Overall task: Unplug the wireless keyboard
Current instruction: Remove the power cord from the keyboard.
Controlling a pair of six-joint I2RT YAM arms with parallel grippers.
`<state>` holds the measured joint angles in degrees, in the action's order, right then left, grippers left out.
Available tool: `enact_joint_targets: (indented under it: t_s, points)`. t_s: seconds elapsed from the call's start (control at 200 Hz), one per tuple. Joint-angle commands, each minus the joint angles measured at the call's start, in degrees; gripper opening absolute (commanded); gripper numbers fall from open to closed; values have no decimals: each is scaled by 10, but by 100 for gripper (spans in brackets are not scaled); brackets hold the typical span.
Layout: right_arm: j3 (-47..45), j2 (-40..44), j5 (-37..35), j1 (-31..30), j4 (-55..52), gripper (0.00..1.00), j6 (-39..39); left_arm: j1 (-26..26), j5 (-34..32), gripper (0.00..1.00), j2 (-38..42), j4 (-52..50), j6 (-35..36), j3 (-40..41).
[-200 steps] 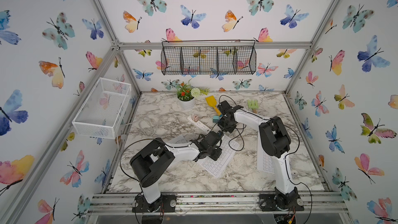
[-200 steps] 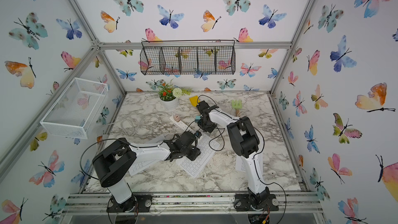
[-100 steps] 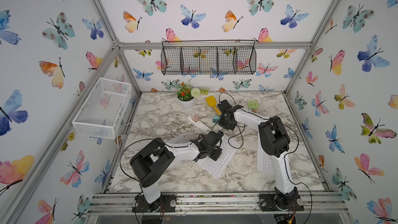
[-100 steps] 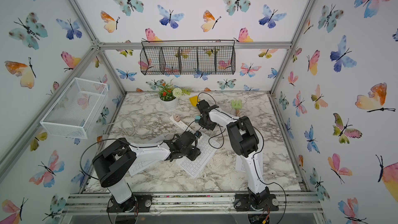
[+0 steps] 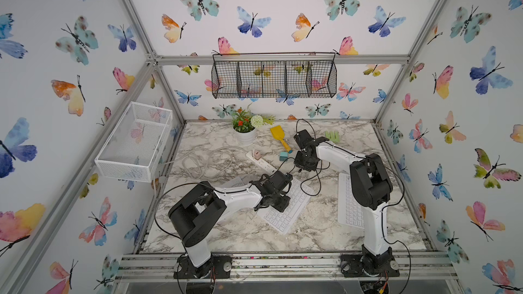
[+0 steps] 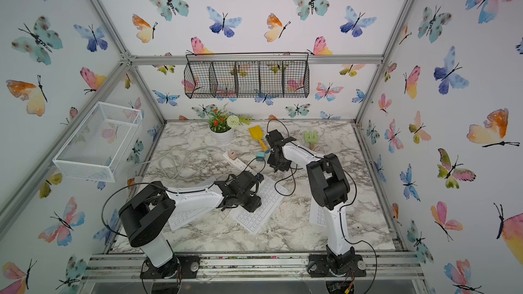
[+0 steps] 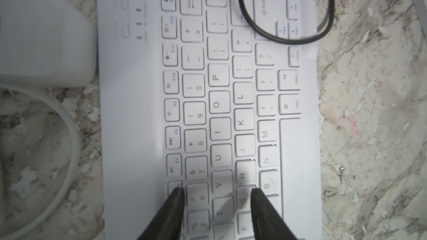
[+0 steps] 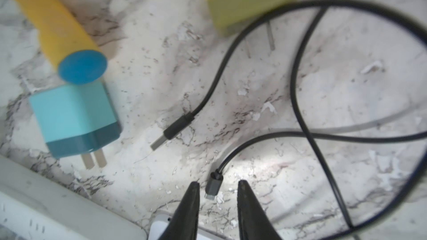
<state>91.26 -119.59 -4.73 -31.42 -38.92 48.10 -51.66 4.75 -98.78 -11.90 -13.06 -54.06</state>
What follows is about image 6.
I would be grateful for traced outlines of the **teal USB charger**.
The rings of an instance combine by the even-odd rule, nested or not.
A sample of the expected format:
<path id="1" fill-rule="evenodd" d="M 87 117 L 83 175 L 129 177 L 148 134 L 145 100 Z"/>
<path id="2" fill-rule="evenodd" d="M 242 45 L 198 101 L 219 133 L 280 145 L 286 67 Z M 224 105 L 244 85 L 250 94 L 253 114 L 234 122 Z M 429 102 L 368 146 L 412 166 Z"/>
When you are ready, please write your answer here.
<path id="1" fill-rule="evenodd" d="M 265 160 L 265 152 L 258 152 L 256 154 L 256 160 L 257 161 L 264 161 Z"/>

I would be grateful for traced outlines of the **white power strip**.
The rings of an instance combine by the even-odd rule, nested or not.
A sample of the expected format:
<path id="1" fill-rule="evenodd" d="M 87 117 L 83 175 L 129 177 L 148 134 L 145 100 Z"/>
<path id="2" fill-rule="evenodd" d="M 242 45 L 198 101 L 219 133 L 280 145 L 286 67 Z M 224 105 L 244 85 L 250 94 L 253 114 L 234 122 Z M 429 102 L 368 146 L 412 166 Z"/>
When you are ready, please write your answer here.
<path id="1" fill-rule="evenodd" d="M 247 164 L 244 163 L 241 158 L 238 156 L 238 159 L 236 160 L 231 160 L 228 156 L 227 156 L 227 151 L 223 153 L 223 158 L 226 160 L 226 162 L 231 165 L 232 167 L 235 167 L 239 170 L 248 170 L 249 168 L 247 167 Z"/>

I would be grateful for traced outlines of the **pink USB charger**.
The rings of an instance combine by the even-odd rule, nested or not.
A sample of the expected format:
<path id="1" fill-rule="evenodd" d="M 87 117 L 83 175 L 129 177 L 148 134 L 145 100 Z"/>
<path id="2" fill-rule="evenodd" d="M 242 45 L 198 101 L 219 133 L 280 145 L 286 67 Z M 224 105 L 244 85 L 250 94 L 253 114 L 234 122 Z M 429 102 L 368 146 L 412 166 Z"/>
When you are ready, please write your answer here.
<path id="1" fill-rule="evenodd" d="M 233 151 L 233 150 L 229 150 L 229 151 L 227 151 L 227 156 L 228 156 L 231 160 L 236 160 L 236 159 L 238 159 L 238 155 L 237 155 L 236 151 Z"/>

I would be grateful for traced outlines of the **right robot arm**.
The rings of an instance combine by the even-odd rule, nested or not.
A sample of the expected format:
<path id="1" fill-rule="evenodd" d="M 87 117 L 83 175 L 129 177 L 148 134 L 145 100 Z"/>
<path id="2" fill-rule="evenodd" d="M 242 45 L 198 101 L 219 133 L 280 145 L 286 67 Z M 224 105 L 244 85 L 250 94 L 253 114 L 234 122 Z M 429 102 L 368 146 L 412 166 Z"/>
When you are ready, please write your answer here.
<path id="1" fill-rule="evenodd" d="M 306 170 L 313 199 L 324 211 L 328 230 L 326 267 L 317 266 L 315 271 L 309 271 L 310 275 L 325 277 L 331 273 L 365 277 L 363 258 L 355 252 L 348 238 L 346 208 L 350 185 L 339 158 L 335 154 L 316 153 L 298 144 L 294 137 L 283 137 L 277 130 L 270 131 L 266 140 L 270 146 L 269 166 L 287 171 L 294 163 Z"/>

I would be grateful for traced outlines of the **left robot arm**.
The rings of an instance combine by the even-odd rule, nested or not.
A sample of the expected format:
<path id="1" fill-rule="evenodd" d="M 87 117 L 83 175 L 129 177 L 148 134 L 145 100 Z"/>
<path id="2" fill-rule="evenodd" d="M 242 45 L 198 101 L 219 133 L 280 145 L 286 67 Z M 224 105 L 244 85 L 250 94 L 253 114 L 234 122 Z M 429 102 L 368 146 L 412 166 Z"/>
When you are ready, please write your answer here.
<path id="1" fill-rule="evenodd" d="M 140 271 L 142 280 L 181 280 L 184 274 L 194 273 L 190 268 L 183 270 L 183 263 L 163 235 L 174 215 L 182 216 L 180 225 L 184 226 L 214 209 L 241 207 L 255 212 L 261 207 L 257 190 L 264 180 L 262 174 L 242 171 L 225 180 L 211 180 L 210 185 L 185 192 L 169 189 L 160 181 L 151 182 L 120 208 L 118 217 L 130 246 L 146 255 Z"/>

